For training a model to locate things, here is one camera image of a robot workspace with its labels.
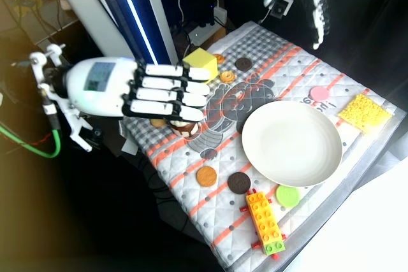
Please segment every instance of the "lime green circle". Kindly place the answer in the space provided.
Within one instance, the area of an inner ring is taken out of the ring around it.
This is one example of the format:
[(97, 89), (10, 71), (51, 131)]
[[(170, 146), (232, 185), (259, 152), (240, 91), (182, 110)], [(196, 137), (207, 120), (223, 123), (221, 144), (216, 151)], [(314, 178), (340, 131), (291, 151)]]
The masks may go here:
[(299, 190), (294, 187), (279, 186), (275, 197), (283, 207), (295, 207), (300, 202)]

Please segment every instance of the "pink circle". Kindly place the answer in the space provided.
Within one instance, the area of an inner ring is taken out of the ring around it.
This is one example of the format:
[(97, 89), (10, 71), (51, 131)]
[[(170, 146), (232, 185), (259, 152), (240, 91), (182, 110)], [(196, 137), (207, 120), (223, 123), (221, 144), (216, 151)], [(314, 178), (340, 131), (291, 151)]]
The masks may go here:
[(310, 96), (312, 97), (313, 100), (317, 102), (322, 102), (329, 98), (330, 94), (326, 88), (322, 86), (316, 86), (310, 90)]

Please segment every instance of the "robot finger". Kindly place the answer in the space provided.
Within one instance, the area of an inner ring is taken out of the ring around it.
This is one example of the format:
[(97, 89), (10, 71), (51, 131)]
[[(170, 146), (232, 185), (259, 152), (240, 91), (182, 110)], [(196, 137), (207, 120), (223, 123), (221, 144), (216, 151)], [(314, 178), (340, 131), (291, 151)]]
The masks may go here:
[(201, 68), (189, 68), (187, 65), (182, 66), (177, 64), (172, 65), (153, 65), (147, 64), (145, 68), (146, 75), (149, 76), (163, 76), (170, 78), (186, 77), (189, 81), (207, 81), (210, 78), (210, 72)]
[(210, 87), (204, 83), (183, 81), (169, 78), (155, 78), (153, 76), (146, 76), (142, 79), (142, 87), (148, 89), (164, 89), (171, 90), (182, 87), (186, 92), (192, 94), (206, 96), (210, 93)]
[(191, 94), (189, 92), (163, 90), (163, 89), (144, 89), (138, 88), (136, 98), (139, 100), (150, 101), (180, 101), (182, 104), (193, 107), (203, 107), (207, 100), (202, 95)]
[(187, 122), (199, 122), (204, 118), (203, 112), (196, 108), (179, 105), (176, 102), (164, 103), (144, 100), (132, 100), (129, 111), (124, 112), (124, 114), (130, 117), (167, 118)]

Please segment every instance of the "led light strip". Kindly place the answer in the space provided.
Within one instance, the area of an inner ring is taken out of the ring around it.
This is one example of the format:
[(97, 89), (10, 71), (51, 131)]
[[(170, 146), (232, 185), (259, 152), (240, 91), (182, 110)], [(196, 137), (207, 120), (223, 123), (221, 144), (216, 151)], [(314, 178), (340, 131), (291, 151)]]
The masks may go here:
[(147, 39), (147, 36), (146, 36), (146, 33), (145, 33), (145, 29), (143, 29), (142, 23), (140, 22), (138, 12), (136, 12), (136, 8), (135, 8), (135, 6), (134, 6), (132, 0), (126, 0), (126, 1), (127, 1), (127, 4), (128, 4), (129, 7), (130, 7), (130, 10), (131, 10), (132, 14), (133, 14), (133, 18), (135, 19), (135, 21), (136, 21), (136, 23), (137, 23), (137, 25), (138, 25), (138, 28), (139, 28), (139, 30), (140, 30), (140, 33), (142, 34), (142, 37), (143, 37), (143, 40), (145, 41), (145, 44), (146, 44), (146, 46), (147, 46), (147, 49), (149, 50), (149, 54), (150, 54), (150, 56), (152, 57), (153, 63), (157, 65), (157, 64), (158, 64), (158, 63), (157, 63), (157, 59), (156, 59), (156, 57), (154, 56), (153, 49), (152, 49), (152, 47), (151, 47), (151, 45), (150, 45), (150, 43), (149, 43), (149, 40)]

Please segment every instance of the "checkered fabric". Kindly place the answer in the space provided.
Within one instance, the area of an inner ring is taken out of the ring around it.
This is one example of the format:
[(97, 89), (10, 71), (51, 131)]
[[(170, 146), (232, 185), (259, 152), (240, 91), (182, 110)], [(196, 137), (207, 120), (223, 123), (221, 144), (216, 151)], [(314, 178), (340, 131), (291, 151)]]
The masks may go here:
[[(302, 224), (313, 217), (317, 208), (347, 178), (375, 141), (375, 138), (363, 136), (359, 130), (339, 120), (337, 114), (355, 95), (361, 93), (390, 113), (394, 113), (397, 108), (305, 50), (258, 25), (253, 25), (250, 31), (236, 37), (227, 48), (220, 47), (215, 51), (226, 58), (219, 65), (219, 71), (233, 71), (237, 79), (227, 88), (218, 78), (211, 81), (210, 100), (214, 99), (218, 90), (228, 91), (240, 82), (251, 82), (250, 79), (254, 78), (271, 80), (273, 83), (269, 84), (273, 84), (272, 88), (262, 88), (265, 93), (272, 90), (275, 98), (307, 103), (324, 113), (337, 126), (344, 148), (342, 165), (323, 184), (300, 188), (302, 200), (298, 206), (285, 209), (277, 203), (274, 198), (277, 185), (261, 175), (247, 160), (235, 122), (224, 119), (222, 124), (226, 124), (226, 127), (221, 132), (214, 129), (206, 131), (206, 125), (201, 123), (201, 134), (193, 140), (175, 137), (167, 126), (153, 128), (146, 119), (125, 118), (123, 123), (148, 155), (161, 179), (170, 187), (225, 270), (275, 271), (281, 263), (269, 262), (267, 260), (270, 258), (260, 249), (251, 249), (251, 243), (257, 242), (258, 238), (249, 213), (241, 213), (239, 210), (239, 207), (245, 206), (244, 195), (232, 193), (227, 186), (229, 175), (237, 171), (246, 173), (251, 179), (251, 188), (265, 192), (272, 199), (272, 210), (279, 221), (281, 232), (288, 237), (286, 251), (280, 254), (288, 259), (298, 250), (299, 237), (313, 235), (302, 231)], [(252, 61), (249, 71), (238, 71), (235, 67), (235, 61), (240, 57)], [(330, 91), (331, 96), (327, 101), (315, 103), (309, 98), (310, 89), (315, 86), (326, 87)], [(198, 152), (199, 146), (188, 145), (200, 140), (208, 145), (205, 137), (216, 142), (212, 146), (211, 159), (203, 158), (203, 152)], [(217, 170), (218, 179), (214, 186), (201, 187), (196, 181), (195, 172), (204, 165)]]

